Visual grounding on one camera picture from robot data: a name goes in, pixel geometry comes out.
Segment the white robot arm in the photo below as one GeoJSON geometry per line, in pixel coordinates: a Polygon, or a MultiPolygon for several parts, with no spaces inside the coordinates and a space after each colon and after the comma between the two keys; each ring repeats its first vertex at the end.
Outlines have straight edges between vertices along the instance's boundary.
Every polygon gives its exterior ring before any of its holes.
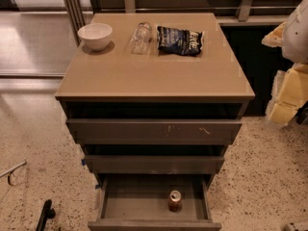
{"type": "Polygon", "coordinates": [[[274,77],[266,109],[269,122],[287,125],[308,101],[308,0],[302,0],[288,19],[267,34],[262,43],[280,47],[293,65],[274,77]]]}

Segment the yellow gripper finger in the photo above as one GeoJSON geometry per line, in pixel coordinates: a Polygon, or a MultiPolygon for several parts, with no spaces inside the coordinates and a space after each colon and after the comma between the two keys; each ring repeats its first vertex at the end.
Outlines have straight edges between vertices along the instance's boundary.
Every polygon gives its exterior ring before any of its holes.
{"type": "Polygon", "coordinates": [[[273,31],[263,37],[261,43],[267,47],[281,47],[286,22],[282,22],[273,31]]]}
{"type": "Polygon", "coordinates": [[[266,117],[270,122],[287,125],[307,101],[308,65],[293,64],[287,71],[277,71],[266,117]]]}

